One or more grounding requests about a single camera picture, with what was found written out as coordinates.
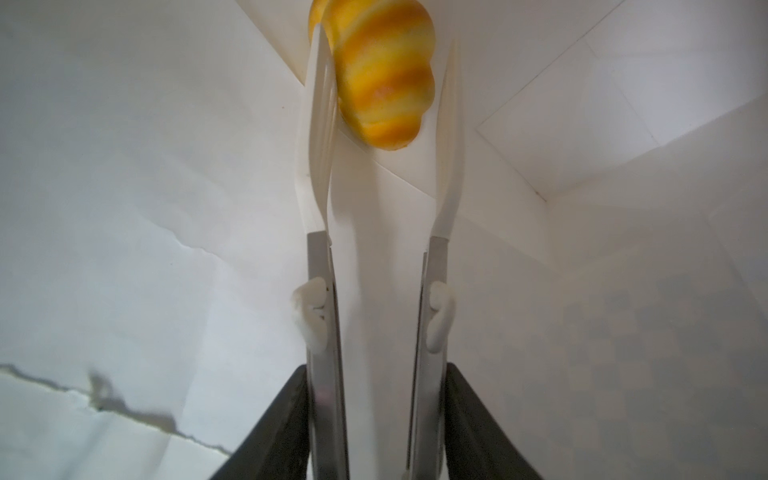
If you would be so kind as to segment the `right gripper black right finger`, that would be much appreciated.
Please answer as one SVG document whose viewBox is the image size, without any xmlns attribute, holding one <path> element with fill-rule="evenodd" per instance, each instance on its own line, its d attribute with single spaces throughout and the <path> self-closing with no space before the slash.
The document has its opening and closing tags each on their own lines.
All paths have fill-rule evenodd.
<svg viewBox="0 0 768 480">
<path fill-rule="evenodd" d="M 450 480 L 541 480 L 459 368 L 445 379 L 445 449 Z"/>
</svg>

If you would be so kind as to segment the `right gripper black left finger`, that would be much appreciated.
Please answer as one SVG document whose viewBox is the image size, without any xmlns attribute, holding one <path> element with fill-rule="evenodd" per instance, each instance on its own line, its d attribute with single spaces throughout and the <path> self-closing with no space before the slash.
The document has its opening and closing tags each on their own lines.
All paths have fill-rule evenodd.
<svg viewBox="0 0 768 480">
<path fill-rule="evenodd" d="M 307 368 L 299 366 L 212 480 L 304 480 L 310 454 Z"/>
</svg>

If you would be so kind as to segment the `white steel kitchen tongs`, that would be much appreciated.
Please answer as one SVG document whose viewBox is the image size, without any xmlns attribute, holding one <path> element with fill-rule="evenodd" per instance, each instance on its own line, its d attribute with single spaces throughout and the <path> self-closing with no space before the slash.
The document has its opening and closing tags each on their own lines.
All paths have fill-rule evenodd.
<svg viewBox="0 0 768 480">
<path fill-rule="evenodd" d="M 441 475 L 448 337 L 456 296 L 447 283 L 448 246 L 465 165 L 461 45 L 454 41 L 436 129 L 436 216 L 424 254 L 405 478 Z M 336 281 L 328 234 L 334 135 L 339 117 L 334 60 L 322 26 L 312 34 L 299 113 L 295 192 L 306 233 L 309 279 L 291 295 L 291 315 L 307 347 L 309 439 L 317 479 L 349 476 Z"/>
</svg>

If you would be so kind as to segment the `checkered paper bag blue handles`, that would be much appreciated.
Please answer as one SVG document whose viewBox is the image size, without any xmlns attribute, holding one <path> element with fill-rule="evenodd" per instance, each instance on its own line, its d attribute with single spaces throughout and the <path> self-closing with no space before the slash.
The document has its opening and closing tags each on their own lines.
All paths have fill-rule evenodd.
<svg viewBox="0 0 768 480">
<path fill-rule="evenodd" d="M 448 354 L 547 479 L 767 475 L 767 5 L 431 1 Z M 1 5 L 1 475 L 205 479 L 305 360 L 305 1 Z"/>
</svg>

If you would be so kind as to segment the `small striped yellow bun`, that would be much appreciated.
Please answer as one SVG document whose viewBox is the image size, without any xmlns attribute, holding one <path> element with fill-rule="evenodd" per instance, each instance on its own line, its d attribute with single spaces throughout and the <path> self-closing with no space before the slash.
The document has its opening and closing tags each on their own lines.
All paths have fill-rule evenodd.
<svg viewBox="0 0 768 480">
<path fill-rule="evenodd" d="M 335 62 L 342 118 L 364 144 L 402 149 L 435 97 L 436 34 L 422 3 L 314 1 L 308 31 L 323 26 Z"/>
</svg>

